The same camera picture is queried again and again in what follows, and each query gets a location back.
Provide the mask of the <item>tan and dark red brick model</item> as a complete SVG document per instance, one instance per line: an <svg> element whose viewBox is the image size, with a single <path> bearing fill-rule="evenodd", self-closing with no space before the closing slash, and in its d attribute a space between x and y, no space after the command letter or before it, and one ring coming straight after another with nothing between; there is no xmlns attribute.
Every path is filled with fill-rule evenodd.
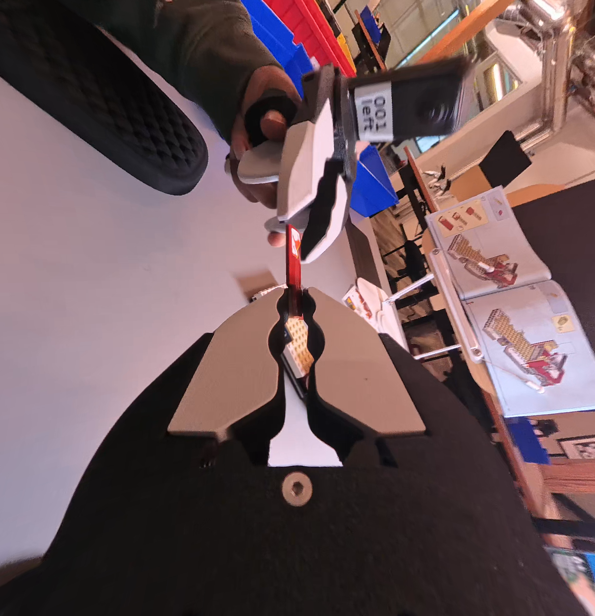
<svg viewBox="0 0 595 616"><path fill-rule="evenodd" d="M314 358L308 349L308 326L301 317L292 315L290 299L282 309L283 340L285 347L280 360L286 379L302 401L306 403L308 395L309 374Z"/></svg>

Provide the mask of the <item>colourful toy set box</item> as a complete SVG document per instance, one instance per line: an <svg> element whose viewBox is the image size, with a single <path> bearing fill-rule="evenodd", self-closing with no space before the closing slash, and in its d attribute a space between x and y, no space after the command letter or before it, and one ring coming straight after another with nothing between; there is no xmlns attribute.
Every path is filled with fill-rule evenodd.
<svg viewBox="0 0 595 616"><path fill-rule="evenodd" d="M595 615L595 553L547 546L556 570L586 615Z"/></svg>

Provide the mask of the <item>wooden table frame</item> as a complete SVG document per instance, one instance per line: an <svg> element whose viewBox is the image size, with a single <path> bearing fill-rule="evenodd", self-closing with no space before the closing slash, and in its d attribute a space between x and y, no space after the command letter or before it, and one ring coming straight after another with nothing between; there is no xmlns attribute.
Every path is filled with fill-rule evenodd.
<svg viewBox="0 0 595 616"><path fill-rule="evenodd" d="M527 463L513 442L495 396L481 390L493 420L498 442L517 492L545 545L561 549L595 551L595 519L585 511L574 520L561 516L567 495L595 495L595 460L555 458L551 465Z"/></svg>

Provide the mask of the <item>black office chair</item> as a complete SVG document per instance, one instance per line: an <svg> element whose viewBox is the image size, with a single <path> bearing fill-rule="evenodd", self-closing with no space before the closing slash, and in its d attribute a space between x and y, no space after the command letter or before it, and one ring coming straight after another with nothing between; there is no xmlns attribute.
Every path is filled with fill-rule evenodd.
<svg viewBox="0 0 595 616"><path fill-rule="evenodd" d="M395 289L399 289L398 284L404 278L409 278L414 283L426 276L425 257L415 240L406 238L405 242L394 249L390 255L403 261L403 266L397 269L396 274L390 278L390 283Z"/></svg>

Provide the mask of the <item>black white marker tag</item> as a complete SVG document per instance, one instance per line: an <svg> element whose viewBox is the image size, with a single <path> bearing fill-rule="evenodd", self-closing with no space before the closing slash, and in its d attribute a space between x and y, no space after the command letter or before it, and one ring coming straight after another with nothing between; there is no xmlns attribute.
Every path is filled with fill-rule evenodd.
<svg viewBox="0 0 595 616"><path fill-rule="evenodd" d="M595 459L595 434L558 439L557 443L568 459Z"/></svg>

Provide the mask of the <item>white booklet stand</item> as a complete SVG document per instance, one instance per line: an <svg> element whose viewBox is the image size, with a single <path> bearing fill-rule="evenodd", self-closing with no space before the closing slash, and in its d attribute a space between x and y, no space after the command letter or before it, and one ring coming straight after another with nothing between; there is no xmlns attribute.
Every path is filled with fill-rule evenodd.
<svg viewBox="0 0 595 616"><path fill-rule="evenodd" d="M429 282L436 288L436 295L441 295L445 301L446 311L451 326L453 327L456 339L459 344L455 349L463 351L465 358L470 359L474 364L485 362L485 354L481 349L477 336L467 318L463 304L457 294L453 284L451 273L447 261L438 248L427 253L426 260L429 263L429 272L422 278L411 283L400 291L394 293L382 301L382 305L395 304L397 301L408 297L413 291L420 289Z"/></svg>

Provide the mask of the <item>white round plate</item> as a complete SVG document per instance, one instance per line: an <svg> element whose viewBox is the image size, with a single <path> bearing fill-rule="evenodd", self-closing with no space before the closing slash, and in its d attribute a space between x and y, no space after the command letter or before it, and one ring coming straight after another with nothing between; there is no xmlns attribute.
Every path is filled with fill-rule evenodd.
<svg viewBox="0 0 595 616"><path fill-rule="evenodd" d="M389 301L388 295L383 289L377 287L364 278L357 278L355 282L373 312L373 321L368 324L373 327L378 334L390 336L402 348L408 350L401 321L395 305Z"/></svg>

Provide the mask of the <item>small black board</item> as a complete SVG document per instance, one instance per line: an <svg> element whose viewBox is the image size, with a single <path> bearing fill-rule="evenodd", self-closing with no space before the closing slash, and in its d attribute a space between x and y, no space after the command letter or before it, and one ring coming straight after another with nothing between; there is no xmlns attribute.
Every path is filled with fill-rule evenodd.
<svg viewBox="0 0 595 616"><path fill-rule="evenodd" d="M512 131L506 130L494 143L478 167L493 189L505 188L532 165Z"/></svg>

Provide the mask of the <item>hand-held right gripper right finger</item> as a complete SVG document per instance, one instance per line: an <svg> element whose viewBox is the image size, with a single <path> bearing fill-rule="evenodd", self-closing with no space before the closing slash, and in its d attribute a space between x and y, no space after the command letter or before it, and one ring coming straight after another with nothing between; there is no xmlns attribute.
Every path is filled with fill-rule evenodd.
<svg viewBox="0 0 595 616"><path fill-rule="evenodd" d="M378 332L319 289L310 287L302 297L317 401L380 437L424 434L424 421Z"/></svg>

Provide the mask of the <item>silver pipe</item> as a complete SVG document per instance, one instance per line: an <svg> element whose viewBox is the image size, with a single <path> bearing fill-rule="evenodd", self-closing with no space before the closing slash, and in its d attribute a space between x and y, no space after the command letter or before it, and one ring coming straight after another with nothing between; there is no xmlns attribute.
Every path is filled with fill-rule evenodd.
<svg viewBox="0 0 595 616"><path fill-rule="evenodd" d="M592 19L595 1L518 1L517 14L541 39L541 115L515 138L530 152L565 126L569 98L595 120L595 43L582 34Z"/></svg>

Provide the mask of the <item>yellow storage bin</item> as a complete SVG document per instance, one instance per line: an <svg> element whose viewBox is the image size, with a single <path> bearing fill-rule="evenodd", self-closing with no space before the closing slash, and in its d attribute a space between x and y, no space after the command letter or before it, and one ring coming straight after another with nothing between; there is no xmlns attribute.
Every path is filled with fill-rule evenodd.
<svg viewBox="0 0 595 616"><path fill-rule="evenodd" d="M348 43L346 41L346 38L344 36L343 33L340 33L337 37L336 40L338 42L338 45L340 47L340 50L342 51L342 53L344 54L344 56L347 58L347 62L348 64L351 66L353 72L356 72L356 68L355 68L355 63L354 63L354 59L352 57L351 54L351 50L348 46Z"/></svg>

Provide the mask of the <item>large black panel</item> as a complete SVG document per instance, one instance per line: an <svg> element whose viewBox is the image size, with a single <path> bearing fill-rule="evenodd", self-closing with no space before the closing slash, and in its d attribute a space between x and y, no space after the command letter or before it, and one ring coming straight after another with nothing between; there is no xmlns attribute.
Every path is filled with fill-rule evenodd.
<svg viewBox="0 0 595 616"><path fill-rule="evenodd" d="M595 353L595 179L513 208L567 294Z"/></svg>

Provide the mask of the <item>printed instruction sheet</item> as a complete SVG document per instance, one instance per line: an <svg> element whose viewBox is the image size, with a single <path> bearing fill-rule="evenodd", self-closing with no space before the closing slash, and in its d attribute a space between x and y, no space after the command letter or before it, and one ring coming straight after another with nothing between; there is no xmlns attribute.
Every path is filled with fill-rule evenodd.
<svg viewBox="0 0 595 616"><path fill-rule="evenodd" d="M342 298L342 302L360 318L371 323L373 312L362 296L357 284L353 284Z"/></svg>

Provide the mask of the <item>empty blue storage bin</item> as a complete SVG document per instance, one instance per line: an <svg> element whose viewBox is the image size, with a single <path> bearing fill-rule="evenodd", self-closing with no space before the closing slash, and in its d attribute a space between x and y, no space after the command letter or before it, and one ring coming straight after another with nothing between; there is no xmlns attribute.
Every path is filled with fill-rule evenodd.
<svg viewBox="0 0 595 616"><path fill-rule="evenodd" d="M294 35L263 1L242 1L253 26L255 36L270 51L303 97L302 77L313 71L303 44L294 42Z"/></svg>

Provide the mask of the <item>wooden top standing desk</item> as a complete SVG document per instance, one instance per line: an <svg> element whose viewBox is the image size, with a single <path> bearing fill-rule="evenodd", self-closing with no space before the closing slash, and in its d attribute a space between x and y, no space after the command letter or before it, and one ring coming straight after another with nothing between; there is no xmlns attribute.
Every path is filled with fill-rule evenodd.
<svg viewBox="0 0 595 616"><path fill-rule="evenodd" d="M423 239L428 231L426 215L439 210L437 197L424 178L425 174L417 166L416 159L408 145L403 148L406 161L400 167L398 174L402 183L401 189L396 192L399 202L408 199L411 211L417 219L418 230L415 239Z"/></svg>

